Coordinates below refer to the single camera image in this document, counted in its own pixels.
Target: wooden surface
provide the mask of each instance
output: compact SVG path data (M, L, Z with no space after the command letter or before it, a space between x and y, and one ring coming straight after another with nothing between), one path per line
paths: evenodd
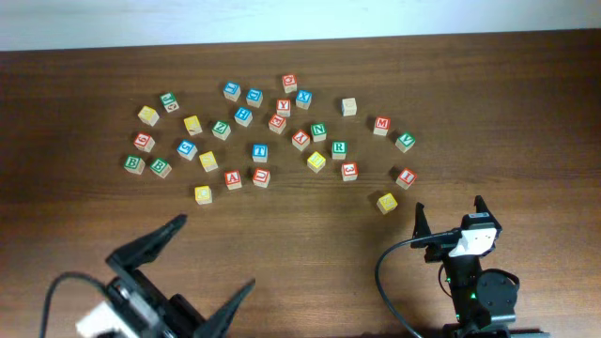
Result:
M267 121L287 72L314 98L277 135ZM223 97L229 80L264 91L248 129ZM410 237L416 202L438 232L458 226L476 194L504 229L483 267L522 281L514 327L598 336L600 80L600 31L0 54L0 336L37 334L54 276L81 270L108 282L104 258L115 247L179 212L188 224L144 271L204 315L255 277L233 336L403 332L374 285L377 258ZM170 115L159 102L166 91L181 106ZM357 116L341 117L345 97L357 98ZM144 104L161 108L154 128L136 116ZM187 136L188 115L199 116L202 134ZM415 147L403 154L392 137L373 135L377 115L392 118L393 135L411 131ZM225 142L209 131L217 119L232 123ZM328 141L300 153L292 132L317 121ZM123 169L126 155L140 154L138 131L157 141L145 159L172 164L167 179ZM180 158L183 138L214 151L219 170ZM357 181L340 178L332 140L348 141ZM255 142L270 147L260 164L272 173L266 190L248 177ZM315 150L328 158L319 174L305 162ZM408 191L391 177L405 166L418 175ZM241 190L223 183L231 169L245 175ZM213 189L212 205L194 202L201 184ZM382 216L376 199L385 192L399 207ZM453 304L423 254L391 255L383 283L409 322L438 328L454 322ZM61 286L49 337L75 336L99 300L86 285Z

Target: wooden block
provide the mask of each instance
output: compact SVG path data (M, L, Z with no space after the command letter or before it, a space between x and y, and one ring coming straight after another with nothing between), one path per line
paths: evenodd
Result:
M384 215L395 210L396 206L398 204L391 193L387 193L378 199L378 208Z
M140 117L142 122L148 124L150 127L154 127L159 120L159 114L157 111L148 106L142 107L142 110L140 110L140 113L138 113L138 117Z
M171 165L163 159L157 159L150 164L150 170L157 174L160 178L165 178L171 173Z
M190 136L195 136L197 133L203 132L200 128L200 121L196 115L184 118L184 124L186 125L186 131Z
M303 151L310 143L311 139L304 131L297 131L297 133L292 136L292 146L295 146L300 151Z
M215 135L215 137L225 141L230 132L232 132L232 129L229 128L229 124L227 122L215 122L215 126L213 126L213 135Z
M197 151L198 149L196 149L194 143L186 140L181 141L181 144L177 147L177 153L188 161L191 161L194 158Z
M417 175L415 175L415 173L413 173L409 169L405 168L396 179L396 184L398 184L406 190L409 189L413 182L415 182L415 178L417 178Z
M313 142L325 141L326 136L328 136L326 125L323 123L311 125L311 134L313 135Z
M326 158L321 156L318 152L314 152L313 155L307 159L307 166L316 173L319 173L323 167L326 166Z
M145 166L146 164L144 163L144 160L132 155L128 156L128 158L125 160L125 164L123 164L125 170L136 175L142 174Z
M347 157L348 146L346 142L334 141L331 143L331 158L344 160Z
M270 120L270 130L275 132L276 134L282 134L285 128L285 118L274 114Z
M254 145L253 146L253 161L255 162L267 162L267 157L269 155L269 149L267 145Z
M377 117L376 125L374 125L374 134L386 136L391 128L391 120L388 117Z
M290 100L279 99L276 104L276 113L279 116L290 117Z
M236 102L238 100L241 92L242 89L240 89L240 85L235 84L233 82L228 82L223 88L223 95L225 96L225 98L228 100L232 100L233 102Z
M250 105L251 107L258 108L261 106L261 102L263 102L263 92L258 89L251 88L246 95L246 104Z
M251 124L251 121L253 121L253 112L251 112L250 109L239 107L238 111L234 115L234 119L241 126L248 127L248 125Z
M253 183L257 187L267 188L270 184L271 174L267 169L256 168L254 170Z
M342 116L353 116L357 114L357 101L355 98L342 99Z
M415 137L406 132L396 139L396 143L394 143L394 145L402 152L407 152L407 150L411 149L411 147L415 145Z
M177 104L176 96L173 93L167 93L165 95L161 95L162 106L165 107L167 113L171 113L179 109L179 105Z
M359 176L359 170L357 169L357 163L348 162L342 163L342 180L351 181L357 179Z
M198 157L198 159L200 159L200 163L203 165L203 168L205 168L206 172L209 172L211 170L215 170L218 168L217 166L217 160L215 160L215 156L213 156L213 152L206 152L202 155L200 155Z
M154 139L150 135L140 132L133 141L133 145L142 151L150 152L154 147Z
M282 76L282 85L284 85L285 93L297 91L297 77L293 74Z
M302 109L309 109L309 105L311 105L312 99L313 94L306 90L299 90L299 94L297 94L297 107Z
M202 186L194 188L194 199L199 205L213 203L213 194L210 191L209 186Z
M224 175L227 189L234 190L242 188L242 181L240 180L240 172L238 170L226 172Z

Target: black cable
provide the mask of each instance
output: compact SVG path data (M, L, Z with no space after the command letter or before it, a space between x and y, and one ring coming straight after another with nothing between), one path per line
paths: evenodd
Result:
M439 285L440 288L442 289L442 292L444 292L445 295L449 296L449 297L453 297L451 296L450 293L447 292L447 289L444 288L444 285L442 285L442 280L440 279L440 276L442 276L442 269L444 269L444 264L440 264L440 269L439 269Z
M388 248L388 250L386 250L382 256L379 257L378 262L376 263L376 286L378 287L378 291L380 296L382 297L382 299L384 300L384 302L386 303L386 306L388 306L389 310L393 313L393 315L396 317L396 319L398 319L398 321L401 322L401 324L403 324L403 326L409 331L409 333L411 333L414 337L416 338L423 338L423 336L418 333L414 328L412 328L410 326L410 324L407 322L407 320L405 320L405 318L403 316L401 316L401 314L399 314L396 309L394 309L394 305L391 302L391 300L388 299L388 296L386 296L386 292L384 292L384 288L382 288L382 284L379 280L379 267L382 264L382 261L384 260L384 258L386 258L386 256L393 252L394 250L410 244L410 243L414 243L414 242L420 242L420 241L424 241L424 240L430 240L433 238L440 238L440 237L446 237L446 236L453 236L454 233L449 231L449 232L444 232L444 233L439 233L439 234L434 234L434 235L430 235L427 237L422 237L422 238L412 238L412 239L407 239L407 240L403 240L402 242L398 242L396 244L394 244L392 247Z
M44 300L44 308L41 313L41 324L39 326L39 338L46 337L48 317L50 316L50 304L53 299L54 291L61 282L67 279L76 279L87 282L94 286L99 292L101 292L101 294L104 297L109 297L108 292L106 291L106 285L104 285L101 281L97 280L96 278L82 272L63 272L60 276L56 277L53 280L53 282L48 287L48 291L46 291L46 299Z

